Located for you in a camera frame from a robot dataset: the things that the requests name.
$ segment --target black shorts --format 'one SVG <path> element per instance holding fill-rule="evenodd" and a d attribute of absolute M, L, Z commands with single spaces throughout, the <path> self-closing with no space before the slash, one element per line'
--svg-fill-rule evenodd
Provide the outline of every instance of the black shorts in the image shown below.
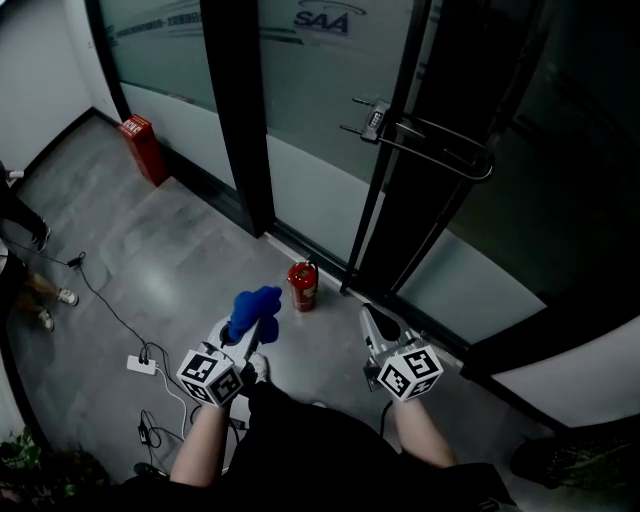
<path fill-rule="evenodd" d="M 22 284 L 27 280 L 27 266 L 9 251 L 4 270 L 0 272 L 0 321 L 4 322 L 16 301 Z"/>

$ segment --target floor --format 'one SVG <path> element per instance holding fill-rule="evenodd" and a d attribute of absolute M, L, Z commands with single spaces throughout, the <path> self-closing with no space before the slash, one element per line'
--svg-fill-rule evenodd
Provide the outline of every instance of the floor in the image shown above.
<path fill-rule="evenodd" d="M 177 181 L 153 188 L 118 132 L 98 118 L 64 140 L 20 197 L 53 228 L 46 254 L 66 261 L 85 251 L 90 283 L 143 338 L 166 348 L 173 371 L 229 313 L 237 293 L 283 285 L 291 265 L 268 238 L 252 238 Z M 15 225 L 5 222 L 3 232 L 28 242 Z M 149 460 L 138 439 L 140 411 L 150 411 L 158 425 L 177 433 L 182 405 L 166 393 L 161 375 L 126 370 L 127 356 L 139 353 L 140 342 L 87 290 L 77 271 L 18 253 L 33 270 L 80 295 L 75 308 L 51 305 L 53 333 L 14 314 L 9 319 L 11 346 L 35 414 L 54 448 L 91 452 L 121 482 L 132 476 L 135 463 Z M 295 312 L 285 296 L 280 339 L 261 352 L 270 360 L 275 384 L 295 398 L 321 400 L 377 429 L 388 397 L 370 393 L 362 375 L 367 350 L 360 305 L 326 279 L 313 313 Z M 508 463 L 515 448 L 548 431 L 453 367 L 445 366 L 424 402 L 459 459 L 495 464 L 523 510 L 631 510 L 623 492 L 549 491 L 513 476 Z M 233 415 L 246 419 L 246 403 L 238 400 Z M 392 418 L 387 436 L 397 443 Z M 164 437 L 154 463 L 170 469 L 178 446 Z M 230 435 L 227 460 L 234 446 Z"/>

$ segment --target white cable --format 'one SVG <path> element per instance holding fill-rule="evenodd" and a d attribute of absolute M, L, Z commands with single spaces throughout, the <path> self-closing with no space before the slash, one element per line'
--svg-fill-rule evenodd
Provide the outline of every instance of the white cable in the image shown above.
<path fill-rule="evenodd" d="M 158 365 L 156 365 L 156 368 L 158 369 L 158 371 L 164 377 L 164 387 L 167 389 L 167 393 L 169 393 L 172 397 L 177 398 L 178 400 L 180 400 L 182 402 L 182 405 L 184 406 L 184 416 L 182 417 L 182 440 L 184 441 L 184 427 L 187 424 L 187 404 L 184 403 L 184 400 L 182 398 L 180 398 L 178 395 L 174 395 L 169 390 L 169 384 L 167 382 L 167 376 L 164 374 L 164 372 L 162 371 L 162 369 Z"/>

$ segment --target power strip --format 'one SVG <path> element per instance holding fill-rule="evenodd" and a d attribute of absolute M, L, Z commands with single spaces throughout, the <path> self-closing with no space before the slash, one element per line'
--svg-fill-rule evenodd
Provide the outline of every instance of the power strip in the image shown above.
<path fill-rule="evenodd" d="M 156 374 L 156 362 L 153 359 L 149 359 L 148 363 L 141 363 L 137 356 L 129 356 L 127 359 L 127 370 L 134 372 L 146 373 L 147 375 Z"/>

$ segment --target fire extinguisher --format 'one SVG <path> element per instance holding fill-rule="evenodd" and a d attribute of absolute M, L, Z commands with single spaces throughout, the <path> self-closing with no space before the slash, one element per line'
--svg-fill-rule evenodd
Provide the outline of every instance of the fire extinguisher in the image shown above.
<path fill-rule="evenodd" d="M 304 261 L 289 269 L 287 281 L 291 285 L 293 306 L 298 311 L 310 311 L 316 303 L 318 293 L 318 265 Z"/>

